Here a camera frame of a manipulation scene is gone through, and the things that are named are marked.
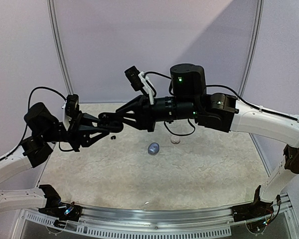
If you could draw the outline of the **purple earbud charging case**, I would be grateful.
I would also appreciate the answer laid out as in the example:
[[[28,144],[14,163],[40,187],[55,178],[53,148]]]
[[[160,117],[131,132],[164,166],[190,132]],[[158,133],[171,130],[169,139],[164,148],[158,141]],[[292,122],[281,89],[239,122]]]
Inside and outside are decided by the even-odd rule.
[[[157,155],[159,152],[159,144],[156,142],[151,143],[148,146],[148,154],[149,155]]]

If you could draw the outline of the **white round charging case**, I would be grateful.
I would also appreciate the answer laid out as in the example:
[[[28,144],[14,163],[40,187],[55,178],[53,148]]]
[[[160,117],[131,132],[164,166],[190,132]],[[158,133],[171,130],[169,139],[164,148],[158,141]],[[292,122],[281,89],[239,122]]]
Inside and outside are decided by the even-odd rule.
[[[179,136],[172,135],[172,136],[170,137],[170,142],[171,142],[172,144],[179,144],[180,141],[181,141],[181,139],[180,139]]]

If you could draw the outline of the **black oval charging case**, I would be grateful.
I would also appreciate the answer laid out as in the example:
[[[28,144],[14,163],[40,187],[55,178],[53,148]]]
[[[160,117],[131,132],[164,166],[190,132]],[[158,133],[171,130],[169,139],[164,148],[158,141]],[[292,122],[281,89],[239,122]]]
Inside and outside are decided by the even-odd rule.
[[[114,113],[100,113],[98,119],[97,126],[111,133],[119,133],[124,128],[123,123],[118,120]]]

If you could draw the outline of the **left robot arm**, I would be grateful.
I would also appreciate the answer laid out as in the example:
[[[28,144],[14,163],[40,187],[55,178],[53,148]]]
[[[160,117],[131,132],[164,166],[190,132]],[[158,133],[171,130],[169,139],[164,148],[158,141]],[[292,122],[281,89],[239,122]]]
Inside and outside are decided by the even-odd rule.
[[[24,116],[31,136],[0,158],[0,183],[46,162],[53,152],[51,143],[65,142],[78,152],[81,147],[89,147],[111,132],[112,125],[106,118],[83,113],[78,104],[68,108],[67,116],[70,117],[69,126],[65,127],[44,103],[32,105]],[[37,208],[40,213],[60,221],[77,222],[82,214],[81,206],[63,203],[49,184],[24,190],[0,190],[0,213],[27,208]]]

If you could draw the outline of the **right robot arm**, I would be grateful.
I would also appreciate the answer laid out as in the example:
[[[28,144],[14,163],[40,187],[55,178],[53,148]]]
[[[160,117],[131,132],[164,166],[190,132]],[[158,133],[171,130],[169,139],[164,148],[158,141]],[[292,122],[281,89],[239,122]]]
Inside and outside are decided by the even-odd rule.
[[[222,132],[245,132],[275,139],[286,144],[285,160],[255,192],[248,213],[258,217],[267,203],[299,174],[299,115],[287,115],[243,100],[236,92],[207,94],[204,69],[183,63],[170,69],[170,96],[157,98],[148,73],[136,67],[125,71],[135,91],[146,90],[116,110],[125,124],[152,132],[158,121],[193,119],[199,126]]]

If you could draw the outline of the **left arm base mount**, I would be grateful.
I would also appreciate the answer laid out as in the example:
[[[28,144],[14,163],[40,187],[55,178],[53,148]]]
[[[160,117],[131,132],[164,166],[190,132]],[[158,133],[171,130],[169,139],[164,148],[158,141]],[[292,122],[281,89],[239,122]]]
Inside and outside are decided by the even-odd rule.
[[[41,208],[38,211],[42,214],[52,216],[57,218],[60,221],[74,221],[78,222],[81,214],[82,214],[83,207],[76,205],[74,202],[68,203],[60,203],[60,205],[56,207],[50,208]]]

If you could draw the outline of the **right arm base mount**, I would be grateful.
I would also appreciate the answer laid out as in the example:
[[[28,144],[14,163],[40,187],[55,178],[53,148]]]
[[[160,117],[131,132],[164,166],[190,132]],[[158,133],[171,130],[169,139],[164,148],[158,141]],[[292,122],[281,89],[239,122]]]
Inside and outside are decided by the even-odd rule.
[[[232,206],[231,212],[234,222],[256,219],[273,213],[273,202],[264,202],[260,197],[255,197],[250,203]]]

